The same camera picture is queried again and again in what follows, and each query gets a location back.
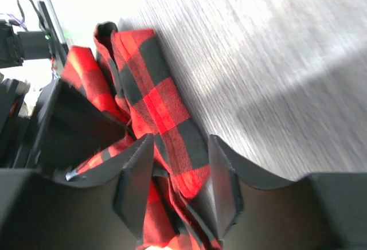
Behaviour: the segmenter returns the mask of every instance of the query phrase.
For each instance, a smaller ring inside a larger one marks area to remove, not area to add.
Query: plaid shirt
[[[152,178],[138,249],[220,249],[190,213],[192,200],[209,177],[208,153],[177,91],[152,29],[117,32],[113,23],[95,31],[97,56],[71,47],[62,78],[102,112],[131,125],[136,138],[154,135]],[[130,134],[78,168],[95,167],[125,150]]]

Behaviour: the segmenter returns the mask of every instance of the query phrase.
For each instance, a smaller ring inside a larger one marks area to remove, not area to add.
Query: fabric fold
[[[171,249],[217,249],[188,210],[209,177],[208,153],[170,75],[152,29],[117,32],[113,23],[95,31],[97,58],[90,49],[72,47],[62,78],[84,92],[99,110],[131,125],[136,138],[154,135],[154,161],[167,177],[151,181],[143,241]],[[96,154],[79,171],[86,171],[126,149],[128,133],[108,154]]]

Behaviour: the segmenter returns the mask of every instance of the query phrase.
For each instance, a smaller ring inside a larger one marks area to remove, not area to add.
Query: gray wooden surface
[[[156,28],[206,134],[294,179],[367,170],[366,3],[109,0],[102,11]]]

